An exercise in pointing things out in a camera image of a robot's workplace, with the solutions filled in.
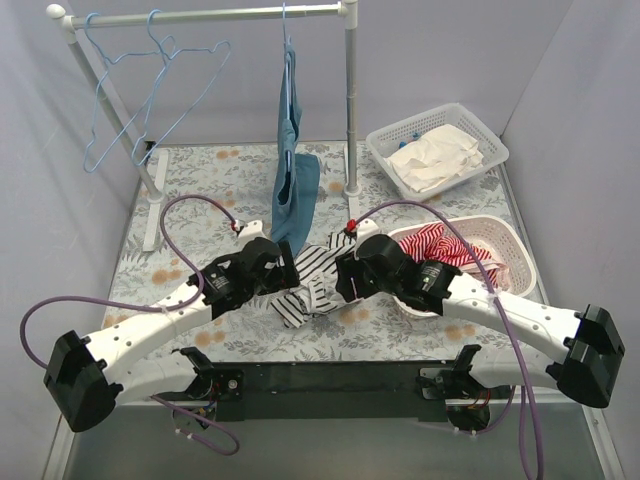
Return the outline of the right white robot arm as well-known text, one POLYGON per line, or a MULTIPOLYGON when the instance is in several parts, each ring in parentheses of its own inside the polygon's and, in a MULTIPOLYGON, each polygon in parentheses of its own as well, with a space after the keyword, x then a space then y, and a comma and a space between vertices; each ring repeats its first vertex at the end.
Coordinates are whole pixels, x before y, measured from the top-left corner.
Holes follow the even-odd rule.
POLYGON ((530 384, 592 408, 608 407, 625 348, 607 310, 590 305, 576 312, 507 292, 491 294, 456 267, 415 262, 384 234, 338 256, 336 266, 336 290, 347 302, 386 293, 414 310, 470 321, 521 341, 513 351, 465 347, 432 377, 434 387, 471 398, 499 386, 530 384))

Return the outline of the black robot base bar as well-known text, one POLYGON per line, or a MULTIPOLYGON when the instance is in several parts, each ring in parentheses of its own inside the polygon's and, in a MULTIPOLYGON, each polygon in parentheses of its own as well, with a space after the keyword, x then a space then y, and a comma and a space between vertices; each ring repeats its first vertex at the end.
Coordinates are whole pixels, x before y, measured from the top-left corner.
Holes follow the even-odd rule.
POLYGON ((223 422, 414 418, 482 430, 507 386, 482 387, 465 365, 444 361, 194 362, 198 374, 164 400, 212 403, 223 422))

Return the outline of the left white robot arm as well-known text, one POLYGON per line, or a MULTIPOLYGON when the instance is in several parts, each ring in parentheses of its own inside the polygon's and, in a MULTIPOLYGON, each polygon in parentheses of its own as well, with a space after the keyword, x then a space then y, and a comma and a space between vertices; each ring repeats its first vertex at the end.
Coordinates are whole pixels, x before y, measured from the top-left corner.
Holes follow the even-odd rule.
POLYGON ((256 296, 298 285, 290 245, 265 238, 216 258, 151 312, 85 337, 59 337, 45 370, 44 385, 75 433, 104 421, 118 405, 159 393, 205 398, 213 386, 202 358, 185 354, 152 361, 148 354, 174 338, 239 309, 256 296))

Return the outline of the black white striped tank top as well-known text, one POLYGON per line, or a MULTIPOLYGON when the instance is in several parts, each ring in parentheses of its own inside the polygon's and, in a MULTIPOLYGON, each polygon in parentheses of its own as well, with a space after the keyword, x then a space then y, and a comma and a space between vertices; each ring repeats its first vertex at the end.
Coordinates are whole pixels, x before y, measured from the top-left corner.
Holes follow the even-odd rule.
POLYGON ((355 244, 353 238, 339 232, 330 234, 326 245, 307 245, 300 251, 295 259, 300 284, 270 303, 286 328, 300 328, 348 304, 336 289, 336 260, 351 253, 355 244))

